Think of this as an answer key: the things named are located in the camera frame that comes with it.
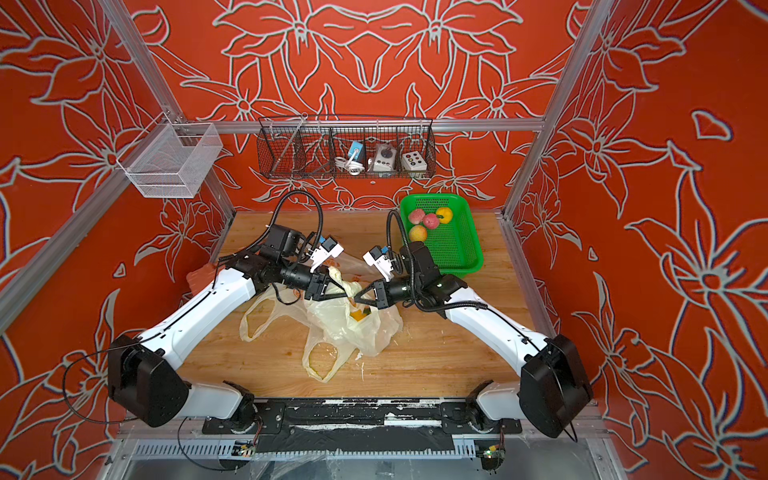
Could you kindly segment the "yellow translucent plastic bag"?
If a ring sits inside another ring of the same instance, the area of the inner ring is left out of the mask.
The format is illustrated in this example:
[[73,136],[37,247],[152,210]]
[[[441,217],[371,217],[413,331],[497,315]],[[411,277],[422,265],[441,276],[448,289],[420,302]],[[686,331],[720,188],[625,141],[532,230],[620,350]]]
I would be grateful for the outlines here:
[[[343,280],[341,272],[330,269],[331,277]],[[302,365],[307,375],[321,383],[329,382],[350,359],[353,353],[363,357],[376,357],[391,343],[393,337],[403,329],[402,317],[395,307],[370,308],[371,314],[356,322],[349,314],[367,306],[356,304],[352,297],[362,289],[357,282],[346,282],[350,298],[331,301],[308,301],[299,290],[274,284],[256,296],[243,314],[239,324],[239,336],[244,342],[252,342],[280,317],[289,317],[308,328]],[[264,302],[272,304],[272,311],[256,330],[249,330],[249,316]],[[312,351],[320,344],[335,350],[334,364],[325,373],[319,373],[311,364]]]

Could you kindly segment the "yellow-pink peach second row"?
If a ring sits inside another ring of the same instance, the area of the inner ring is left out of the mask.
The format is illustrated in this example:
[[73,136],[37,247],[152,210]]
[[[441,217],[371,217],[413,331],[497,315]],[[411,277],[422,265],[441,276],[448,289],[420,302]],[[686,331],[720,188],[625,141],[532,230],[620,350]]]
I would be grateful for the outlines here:
[[408,238],[410,242],[424,242],[428,238],[428,230],[422,225],[414,225],[408,232]]

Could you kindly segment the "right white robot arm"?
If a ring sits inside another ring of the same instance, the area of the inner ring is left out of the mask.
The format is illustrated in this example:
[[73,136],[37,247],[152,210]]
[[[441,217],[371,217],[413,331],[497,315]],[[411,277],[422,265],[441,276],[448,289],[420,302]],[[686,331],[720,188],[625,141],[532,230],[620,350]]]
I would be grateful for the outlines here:
[[435,313],[480,339],[517,374],[516,385],[490,382],[472,404],[492,421],[527,420],[541,434],[576,435],[575,418],[594,393],[575,344],[562,334],[533,331],[486,303],[463,279],[439,271],[427,246],[411,242],[399,254],[373,247],[363,256],[381,279],[354,300],[377,309],[410,303]]

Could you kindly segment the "yellow-red peach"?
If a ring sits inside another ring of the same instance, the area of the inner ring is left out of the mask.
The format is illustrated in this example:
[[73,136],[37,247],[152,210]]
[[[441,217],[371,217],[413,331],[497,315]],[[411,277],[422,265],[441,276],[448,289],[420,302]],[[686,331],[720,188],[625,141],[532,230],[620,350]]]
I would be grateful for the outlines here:
[[371,314],[371,309],[369,307],[365,307],[362,309],[353,310],[350,312],[349,316],[354,319],[356,322],[360,322],[364,320],[367,316]]

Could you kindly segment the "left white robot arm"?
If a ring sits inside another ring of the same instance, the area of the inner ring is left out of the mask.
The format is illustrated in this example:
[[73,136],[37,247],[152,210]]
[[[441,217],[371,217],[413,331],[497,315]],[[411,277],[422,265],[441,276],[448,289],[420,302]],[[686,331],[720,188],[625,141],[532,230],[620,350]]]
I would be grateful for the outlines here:
[[126,335],[107,351],[109,398],[149,427],[182,417],[223,421],[245,432],[257,421],[254,395],[232,382],[192,384],[178,370],[194,348],[229,314],[277,285],[310,301],[341,298],[345,292],[325,261],[338,257],[333,237],[270,227],[260,241],[226,257],[213,281],[162,322],[135,338]]

